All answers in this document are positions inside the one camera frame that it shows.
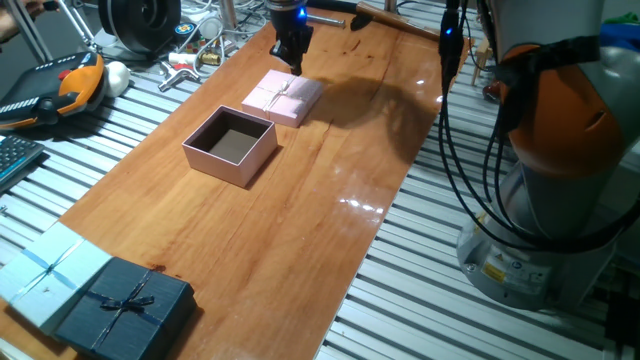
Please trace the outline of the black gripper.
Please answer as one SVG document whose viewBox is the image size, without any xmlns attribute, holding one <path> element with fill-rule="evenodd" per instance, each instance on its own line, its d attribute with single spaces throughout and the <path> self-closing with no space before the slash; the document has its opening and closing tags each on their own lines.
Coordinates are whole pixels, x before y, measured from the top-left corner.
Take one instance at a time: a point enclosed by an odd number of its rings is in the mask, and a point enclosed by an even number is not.
<svg viewBox="0 0 640 360">
<path fill-rule="evenodd" d="M 309 45 L 313 28 L 307 24 L 306 0 L 267 0 L 271 22 L 276 31 L 276 42 L 269 54 L 280 60 L 288 59 L 288 49 L 284 45 Z M 291 48 L 291 73 L 302 74 L 305 50 L 299 46 Z"/>
</svg>

